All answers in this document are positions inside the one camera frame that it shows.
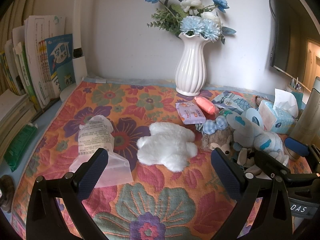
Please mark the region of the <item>light blue plush elephant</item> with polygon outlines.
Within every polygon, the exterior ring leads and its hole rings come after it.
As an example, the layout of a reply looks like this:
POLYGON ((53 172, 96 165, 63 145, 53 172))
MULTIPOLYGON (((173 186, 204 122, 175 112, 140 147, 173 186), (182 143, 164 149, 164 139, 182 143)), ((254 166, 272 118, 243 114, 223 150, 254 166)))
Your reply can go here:
POLYGON ((226 120, 233 131, 234 142, 243 148, 254 148, 272 156, 284 166, 289 156, 285 154, 283 141, 277 133, 265 131, 259 125, 235 112, 226 114, 226 120))

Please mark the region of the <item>brown plush bear with bow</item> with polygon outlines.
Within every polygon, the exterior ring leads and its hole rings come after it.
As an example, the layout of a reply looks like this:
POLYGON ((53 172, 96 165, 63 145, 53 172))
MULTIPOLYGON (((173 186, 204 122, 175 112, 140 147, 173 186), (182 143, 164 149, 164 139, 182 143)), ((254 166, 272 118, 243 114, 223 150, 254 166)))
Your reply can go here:
POLYGON ((206 120, 203 124, 196 124, 195 127, 202 133, 203 150, 219 148, 225 155, 231 153, 234 129, 228 124, 225 116, 220 115, 215 120, 206 120))

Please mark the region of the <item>Dafi blue white bag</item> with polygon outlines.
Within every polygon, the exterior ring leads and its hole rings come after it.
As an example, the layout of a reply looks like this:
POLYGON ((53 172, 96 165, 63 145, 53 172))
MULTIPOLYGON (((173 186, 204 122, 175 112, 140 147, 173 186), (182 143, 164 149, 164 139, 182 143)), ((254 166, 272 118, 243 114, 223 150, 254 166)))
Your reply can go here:
POLYGON ((245 98, 227 90, 217 95, 212 100, 212 103, 219 108, 229 109, 238 114, 242 114, 249 108, 253 108, 253 106, 245 98))

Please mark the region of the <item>orange pink soft pack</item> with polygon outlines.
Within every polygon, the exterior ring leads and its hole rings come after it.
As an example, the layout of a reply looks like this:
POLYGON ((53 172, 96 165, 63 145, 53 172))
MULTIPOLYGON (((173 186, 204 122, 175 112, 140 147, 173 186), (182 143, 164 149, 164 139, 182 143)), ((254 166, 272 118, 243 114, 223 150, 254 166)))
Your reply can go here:
POLYGON ((194 100, 196 104, 204 110, 206 113, 210 115, 218 115, 219 109, 207 98, 204 98, 202 96, 195 96, 194 100))

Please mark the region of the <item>clear plastic packet with label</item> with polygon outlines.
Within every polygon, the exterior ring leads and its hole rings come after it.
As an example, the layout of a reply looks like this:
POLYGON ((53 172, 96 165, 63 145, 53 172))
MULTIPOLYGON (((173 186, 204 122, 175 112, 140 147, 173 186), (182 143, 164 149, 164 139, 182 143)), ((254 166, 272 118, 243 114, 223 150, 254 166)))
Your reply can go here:
POLYGON ((109 187, 133 182, 129 161, 114 153, 115 139, 111 134, 113 126, 103 115, 96 115, 89 121, 79 126, 78 133, 78 156, 69 167, 69 171, 75 172, 82 163, 99 148, 108 152, 108 164, 101 174, 95 187, 109 187))

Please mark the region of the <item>purple wet wipes pack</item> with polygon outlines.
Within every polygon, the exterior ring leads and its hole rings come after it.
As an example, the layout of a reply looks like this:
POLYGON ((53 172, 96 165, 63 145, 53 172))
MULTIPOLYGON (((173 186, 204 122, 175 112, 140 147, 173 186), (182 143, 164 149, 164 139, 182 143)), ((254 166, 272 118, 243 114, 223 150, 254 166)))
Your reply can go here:
POLYGON ((206 121, 200 108, 192 102, 177 102, 175 107, 185 125, 203 124, 206 121))

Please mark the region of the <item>white plush toy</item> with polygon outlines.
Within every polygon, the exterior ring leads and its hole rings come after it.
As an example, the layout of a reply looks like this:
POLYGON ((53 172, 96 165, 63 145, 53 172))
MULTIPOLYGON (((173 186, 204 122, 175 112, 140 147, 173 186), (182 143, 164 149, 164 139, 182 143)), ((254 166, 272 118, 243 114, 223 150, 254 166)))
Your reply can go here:
POLYGON ((193 131, 170 122, 154 122, 150 135, 137 140, 137 158, 144 165, 163 165, 172 172, 182 172, 188 160, 197 156, 193 131))

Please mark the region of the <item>light blue tape roll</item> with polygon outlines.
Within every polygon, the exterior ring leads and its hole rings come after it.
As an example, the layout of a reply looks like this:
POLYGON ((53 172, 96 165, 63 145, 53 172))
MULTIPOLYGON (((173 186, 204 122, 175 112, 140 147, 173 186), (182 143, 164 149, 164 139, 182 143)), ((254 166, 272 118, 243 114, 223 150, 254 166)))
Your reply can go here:
POLYGON ((263 123, 263 119, 260 115, 260 113, 255 109, 255 108, 249 108, 247 110, 245 110, 241 116, 245 117, 246 119, 248 119, 249 121, 257 124, 258 126, 260 126, 262 129, 264 129, 264 123, 263 123))

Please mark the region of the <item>blue tissue box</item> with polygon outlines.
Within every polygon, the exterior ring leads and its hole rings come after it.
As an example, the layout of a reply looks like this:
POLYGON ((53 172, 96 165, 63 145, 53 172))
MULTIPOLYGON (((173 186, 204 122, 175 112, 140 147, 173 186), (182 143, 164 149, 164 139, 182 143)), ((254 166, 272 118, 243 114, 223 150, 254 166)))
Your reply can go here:
POLYGON ((258 112, 265 128, 278 134, 290 134, 298 117, 298 104, 295 96, 281 89, 274 90, 274 102, 262 100, 258 112))

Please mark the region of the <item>pen holder cup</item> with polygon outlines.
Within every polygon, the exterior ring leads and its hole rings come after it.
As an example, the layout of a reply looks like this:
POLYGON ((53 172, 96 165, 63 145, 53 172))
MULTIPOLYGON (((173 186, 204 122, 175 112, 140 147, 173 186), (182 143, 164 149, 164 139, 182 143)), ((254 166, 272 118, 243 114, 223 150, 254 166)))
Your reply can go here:
POLYGON ((291 79, 285 90, 289 93, 292 93, 295 96, 297 102, 302 102, 303 89, 300 83, 295 78, 291 79))

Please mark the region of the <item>green packet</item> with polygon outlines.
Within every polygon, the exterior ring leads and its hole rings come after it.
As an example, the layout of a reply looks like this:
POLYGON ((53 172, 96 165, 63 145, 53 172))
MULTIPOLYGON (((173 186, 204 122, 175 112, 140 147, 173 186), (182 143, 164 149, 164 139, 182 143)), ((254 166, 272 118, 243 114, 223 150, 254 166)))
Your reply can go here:
POLYGON ((27 147, 36 134, 36 131, 36 125, 27 124, 17 133, 17 135, 11 141, 4 154, 4 160, 10 167, 11 172, 14 172, 18 168, 27 147))

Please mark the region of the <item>stacked flat books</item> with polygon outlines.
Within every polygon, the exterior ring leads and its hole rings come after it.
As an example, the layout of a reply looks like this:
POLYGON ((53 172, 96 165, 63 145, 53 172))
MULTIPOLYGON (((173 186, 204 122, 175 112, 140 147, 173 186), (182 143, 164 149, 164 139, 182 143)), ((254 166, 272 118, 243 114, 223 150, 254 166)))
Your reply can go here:
POLYGON ((27 94, 16 95, 7 89, 1 94, 1 159, 17 133, 36 115, 27 94))

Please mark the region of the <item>white ribbed ceramic vase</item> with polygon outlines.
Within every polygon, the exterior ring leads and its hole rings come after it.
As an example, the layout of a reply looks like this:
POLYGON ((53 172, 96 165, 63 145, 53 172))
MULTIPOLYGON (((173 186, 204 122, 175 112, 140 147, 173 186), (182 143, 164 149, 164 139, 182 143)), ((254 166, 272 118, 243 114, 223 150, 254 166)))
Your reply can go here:
POLYGON ((207 79, 203 49, 210 39, 184 33, 180 33, 179 38, 184 48, 175 69, 176 91, 184 96, 197 96, 207 79))

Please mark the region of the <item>white pole lamp stand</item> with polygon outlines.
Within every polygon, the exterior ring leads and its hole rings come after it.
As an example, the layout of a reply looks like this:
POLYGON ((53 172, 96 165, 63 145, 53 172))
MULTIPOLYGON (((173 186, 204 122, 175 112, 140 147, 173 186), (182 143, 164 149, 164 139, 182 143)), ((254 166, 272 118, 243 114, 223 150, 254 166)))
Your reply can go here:
POLYGON ((75 83, 65 88, 60 94, 60 100, 64 102, 79 85, 84 77, 87 76, 87 67, 85 56, 81 44, 81 0, 74 0, 73 7, 73 69, 75 76, 75 83))

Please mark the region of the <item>white books stack upright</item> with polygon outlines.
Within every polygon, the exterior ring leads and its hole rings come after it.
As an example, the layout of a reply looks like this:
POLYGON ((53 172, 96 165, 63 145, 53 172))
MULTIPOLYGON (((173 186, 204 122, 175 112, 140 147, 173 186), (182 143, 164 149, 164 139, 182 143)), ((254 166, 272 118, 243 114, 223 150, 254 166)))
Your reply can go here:
POLYGON ((57 98, 49 84, 50 72, 44 40, 65 34, 66 18, 58 15, 29 16, 24 25, 12 29, 4 44, 2 61, 9 68, 10 84, 26 93, 37 110, 57 98))

